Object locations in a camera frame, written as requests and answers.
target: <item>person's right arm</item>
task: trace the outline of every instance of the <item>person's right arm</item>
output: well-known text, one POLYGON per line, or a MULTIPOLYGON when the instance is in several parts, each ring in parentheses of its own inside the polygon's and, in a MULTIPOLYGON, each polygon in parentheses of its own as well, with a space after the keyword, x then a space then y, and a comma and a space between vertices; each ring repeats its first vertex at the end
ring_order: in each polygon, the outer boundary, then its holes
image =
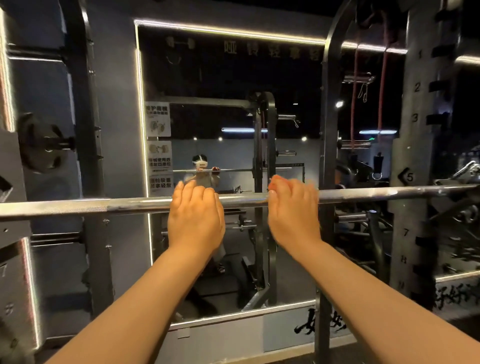
POLYGON ((312 185, 274 176, 268 194, 273 237, 313 276, 379 363, 479 362, 480 343, 322 241, 318 190, 312 185))

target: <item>black hair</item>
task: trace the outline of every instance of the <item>black hair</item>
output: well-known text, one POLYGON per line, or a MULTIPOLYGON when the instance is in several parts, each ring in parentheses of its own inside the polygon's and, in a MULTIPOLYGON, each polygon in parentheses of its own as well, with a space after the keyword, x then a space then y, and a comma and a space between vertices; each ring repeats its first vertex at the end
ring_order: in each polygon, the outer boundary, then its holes
POLYGON ((192 162, 193 162, 193 163, 198 162, 198 161, 200 160, 200 158, 201 158, 202 160, 204 160, 205 162, 208 162, 207 156, 206 156, 205 154, 200 154, 200 155, 193 156, 192 162))

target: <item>metal ring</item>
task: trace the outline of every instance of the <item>metal ring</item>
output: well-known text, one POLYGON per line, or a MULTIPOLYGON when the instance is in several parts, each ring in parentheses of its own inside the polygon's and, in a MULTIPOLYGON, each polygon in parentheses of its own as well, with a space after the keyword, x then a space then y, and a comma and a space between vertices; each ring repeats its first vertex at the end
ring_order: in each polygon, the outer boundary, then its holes
POLYGON ((375 181, 381 180, 383 176, 384 176, 384 175, 381 174, 381 173, 374 173, 374 172, 372 172, 372 178, 373 178, 375 181))

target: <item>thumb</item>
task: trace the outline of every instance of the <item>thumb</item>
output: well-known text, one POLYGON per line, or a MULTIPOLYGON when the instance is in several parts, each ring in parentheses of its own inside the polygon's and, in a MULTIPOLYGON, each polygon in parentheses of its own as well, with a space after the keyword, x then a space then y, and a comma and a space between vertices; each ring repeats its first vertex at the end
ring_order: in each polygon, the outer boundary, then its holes
POLYGON ((276 218, 278 216, 278 195, 276 191, 268 191, 268 215, 276 218))

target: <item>poster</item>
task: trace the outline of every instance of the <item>poster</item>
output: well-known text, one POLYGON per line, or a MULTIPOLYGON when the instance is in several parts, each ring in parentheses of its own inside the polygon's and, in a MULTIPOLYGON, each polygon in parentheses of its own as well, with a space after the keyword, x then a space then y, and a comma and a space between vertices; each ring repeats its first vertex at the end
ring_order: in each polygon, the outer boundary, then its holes
POLYGON ((170 128, 170 104, 168 102, 145 102, 145 129, 147 137, 172 136, 170 128))
POLYGON ((150 196, 171 196, 173 166, 171 141, 147 141, 150 196))

